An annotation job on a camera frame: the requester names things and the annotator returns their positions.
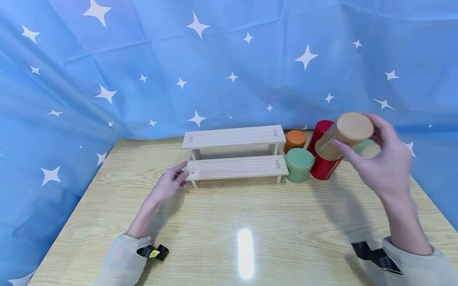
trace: wooden step shelf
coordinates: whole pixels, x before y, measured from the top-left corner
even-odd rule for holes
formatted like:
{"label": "wooden step shelf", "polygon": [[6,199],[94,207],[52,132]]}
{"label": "wooden step shelf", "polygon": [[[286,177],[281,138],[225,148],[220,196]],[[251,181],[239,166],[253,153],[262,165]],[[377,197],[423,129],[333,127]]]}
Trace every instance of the wooden step shelf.
{"label": "wooden step shelf", "polygon": [[[186,132],[182,148],[192,157],[187,181],[197,188],[202,180],[276,176],[279,183],[288,175],[284,156],[278,155],[278,145],[285,142],[281,125]],[[251,144],[267,144],[271,155],[201,160],[201,149]]]}

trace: wooden table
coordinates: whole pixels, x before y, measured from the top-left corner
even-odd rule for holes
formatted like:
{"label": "wooden table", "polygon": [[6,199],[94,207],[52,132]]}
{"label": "wooden table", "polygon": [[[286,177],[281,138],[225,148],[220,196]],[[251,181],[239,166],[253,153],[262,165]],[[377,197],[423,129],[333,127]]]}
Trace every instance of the wooden table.
{"label": "wooden table", "polygon": [[[119,141],[30,285],[93,285],[113,239],[127,230],[160,174],[189,158],[181,143],[182,138]],[[263,153],[253,147],[236,152]],[[372,145],[365,156],[377,152]],[[349,163],[342,162],[328,181],[275,180],[202,181],[198,189],[167,201],[153,220],[151,236],[170,254],[163,263],[150,259],[138,285],[354,286],[380,278],[371,262],[356,258],[350,242],[381,247],[389,234],[387,219]],[[457,233],[413,179],[411,190],[431,243],[458,271]]]}

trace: sleeve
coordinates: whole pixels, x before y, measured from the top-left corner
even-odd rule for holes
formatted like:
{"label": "sleeve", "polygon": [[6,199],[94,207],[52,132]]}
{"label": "sleeve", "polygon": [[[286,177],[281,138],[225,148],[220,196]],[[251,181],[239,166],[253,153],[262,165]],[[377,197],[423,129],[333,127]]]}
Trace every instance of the sleeve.
{"label": "sleeve", "polygon": [[102,263],[95,286],[134,286],[143,273],[147,258],[137,249],[149,245],[151,238],[134,238],[123,233],[115,238]]}
{"label": "sleeve", "polygon": [[383,239],[383,250],[398,266],[403,275],[385,271],[387,285],[403,286],[458,286],[458,278],[446,256],[432,247],[427,256],[415,255],[398,249],[391,238]]}

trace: blue curtain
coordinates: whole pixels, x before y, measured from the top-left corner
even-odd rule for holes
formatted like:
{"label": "blue curtain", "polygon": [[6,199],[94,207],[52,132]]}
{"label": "blue curtain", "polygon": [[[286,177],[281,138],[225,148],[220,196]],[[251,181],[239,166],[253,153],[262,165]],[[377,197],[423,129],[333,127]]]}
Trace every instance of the blue curtain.
{"label": "blue curtain", "polygon": [[377,113],[458,227],[457,17],[449,0],[2,0],[0,286],[28,282],[121,138]]}

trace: red tin can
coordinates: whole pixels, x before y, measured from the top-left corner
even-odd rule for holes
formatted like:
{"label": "red tin can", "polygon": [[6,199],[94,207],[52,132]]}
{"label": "red tin can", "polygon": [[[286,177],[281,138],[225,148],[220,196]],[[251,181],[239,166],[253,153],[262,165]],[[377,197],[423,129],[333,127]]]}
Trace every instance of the red tin can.
{"label": "red tin can", "polygon": [[326,131],[334,124],[331,120],[320,120],[316,124],[315,130],[313,130],[312,138],[310,138],[309,145],[307,146],[307,151],[312,153],[316,157],[315,144],[318,139],[326,133]]}
{"label": "red tin can", "polygon": [[310,174],[317,178],[318,180],[327,180],[331,177],[334,170],[342,161],[343,157],[340,157],[337,160],[326,160],[320,155],[315,157],[315,163],[313,164],[312,169],[310,170]]}

